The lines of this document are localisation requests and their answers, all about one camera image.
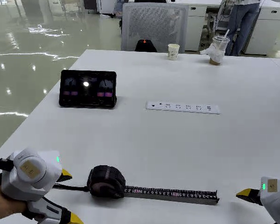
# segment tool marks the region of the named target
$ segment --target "office chair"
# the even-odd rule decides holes
[[[158,52],[167,52],[169,43],[185,51],[188,6],[163,3],[123,5],[121,50],[134,51],[138,40],[151,40]]]

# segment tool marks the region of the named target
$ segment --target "white table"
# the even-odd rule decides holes
[[[0,158],[31,146],[59,150],[84,186],[90,169],[117,167],[128,185],[218,190],[217,206],[149,199],[93,200],[53,189],[47,198],[85,224],[272,224],[263,207],[235,197],[280,178],[280,67],[276,59],[87,50],[71,69],[117,73],[114,110],[60,108],[59,82],[0,148]],[[149,111],[147,100],[219,105],[222,114]],[[35,224],[21,215],[0,224]]]

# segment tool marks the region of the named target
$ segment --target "power strip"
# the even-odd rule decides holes
[[[213,113],[220,114],[217,105],[204,105],[204,104],[180,104],[171,103],[168,101],[147,101],[146,109],[149,110],[162,110],[162,111],[181,111],[192,113]]]

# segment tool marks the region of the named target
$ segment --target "paper cup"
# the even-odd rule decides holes
[[[168,44],[168,59],[175,61],[177,60],[179,45],[175,43]]]

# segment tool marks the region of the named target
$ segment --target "glossy floor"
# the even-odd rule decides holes
[[[0,0],[0,146],[85,49],[120,49],[119,20],[82,9],[80,0]],[[280,36],[269,56],[280,57]]]

